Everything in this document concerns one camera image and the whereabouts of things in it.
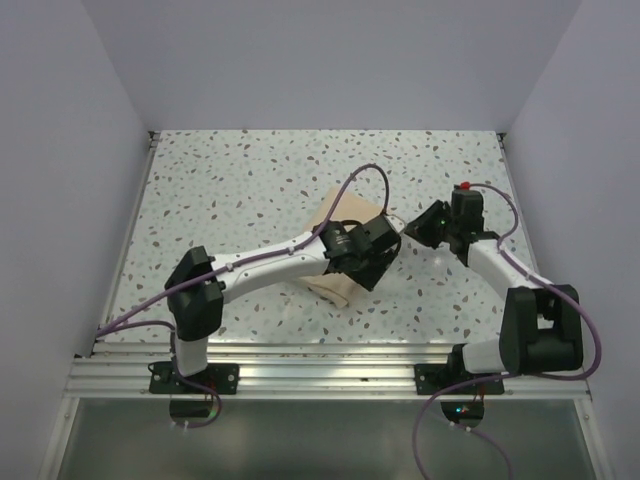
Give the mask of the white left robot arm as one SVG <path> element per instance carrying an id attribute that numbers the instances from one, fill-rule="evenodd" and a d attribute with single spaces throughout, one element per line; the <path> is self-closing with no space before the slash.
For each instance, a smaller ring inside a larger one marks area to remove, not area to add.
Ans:
<path id="1" fill-rule="evenodd" d="M 224 306 L 272 284 L 341 274 L 371 291 L 399 254 L 404 223 L 379 214 L 361 223 L 324 221 L 271 247 L 210 256 L 204 247 L 185 253 L 164 288 L 176 328 L 172 379 L 185 392 L 208 379 L 207 345 L 220 329 Z"/>

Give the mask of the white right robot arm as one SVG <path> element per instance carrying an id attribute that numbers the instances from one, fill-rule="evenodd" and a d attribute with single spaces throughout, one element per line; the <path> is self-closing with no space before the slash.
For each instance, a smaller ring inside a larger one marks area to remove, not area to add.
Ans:
<path id="1" fill-rule="evenodd" d="M 571 372 L 582 366 L 577 291 L 536 276 L 503 248 L 505 238 L 485 228 L 484 197 L 472 184 L 456 185 L 451 200 L 434 202 L 407 225 L 406 235 L 433 249 L 446 244 L 504 301 L 498 338 L 455 345 L 445 366 L 429 375 L 436 387 L 464 393 L 482 376 Z"/>

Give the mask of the beige cloth mat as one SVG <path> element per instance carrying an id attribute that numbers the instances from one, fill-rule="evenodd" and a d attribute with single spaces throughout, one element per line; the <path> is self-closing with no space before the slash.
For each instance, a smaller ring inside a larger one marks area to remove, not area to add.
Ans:
<path id="1" fill-rule="evenodd" d="M 327 192 L 320 207 L 305 227 L 309 230 L 314 229 L 320 225 L 327 214 L 331 215 L 329 221 L 357 220 L 362 223 L 380 214 L 387 216 L 382 207 L 349 192 L 340 194 L 338 188 L 332 188 Z M 403 222 L 393 217 L 387 217 L 399 232 L 403 227 Z M 322 274 L 301 277 L 299 283 L 327 299 L 339 309 L 348 306 L 361 291 L 366 290 L 346 275 L 326 274 L 325 271 Z"/>

